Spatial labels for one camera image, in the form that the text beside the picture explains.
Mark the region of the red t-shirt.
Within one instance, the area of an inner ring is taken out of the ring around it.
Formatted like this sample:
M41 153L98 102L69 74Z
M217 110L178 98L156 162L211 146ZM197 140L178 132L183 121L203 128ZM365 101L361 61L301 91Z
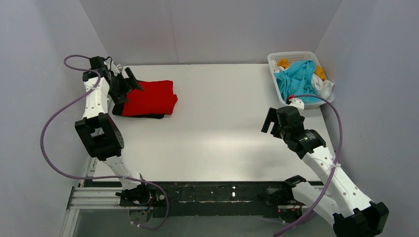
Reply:
M133 90L130 92L128 101L135 101L158 114L172 115L178 100L177 95L173 91L172 81L139 81L139 83L144 90Z

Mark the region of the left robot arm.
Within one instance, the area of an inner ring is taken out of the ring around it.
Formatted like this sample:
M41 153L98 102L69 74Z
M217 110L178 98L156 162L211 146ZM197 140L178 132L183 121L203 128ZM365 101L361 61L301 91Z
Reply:
M121 105L128 102L127 95L135 90L143 90L130 68L126 68L125 78L121 70L106 58L96 56L89 59L90 69L83 74L83 82L88 95L81 120L75 123L88 154L105 163L117 176L122 191L116 196L126 200L139 200L148 191L142 183L141 175L129 168L122 156L125 147L123 136L109 115L108 103Z

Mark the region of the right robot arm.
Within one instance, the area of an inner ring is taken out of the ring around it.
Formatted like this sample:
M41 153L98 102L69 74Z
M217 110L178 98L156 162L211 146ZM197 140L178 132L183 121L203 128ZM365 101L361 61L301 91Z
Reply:
M306 129L303 122L295 107L270 108L261 129L282 139L324 184L320 191L296 175L284 181L285 193L326 220L337 237L381 234L389 215L387 206L364 194L340 164L334 163L335 157L320 134Z

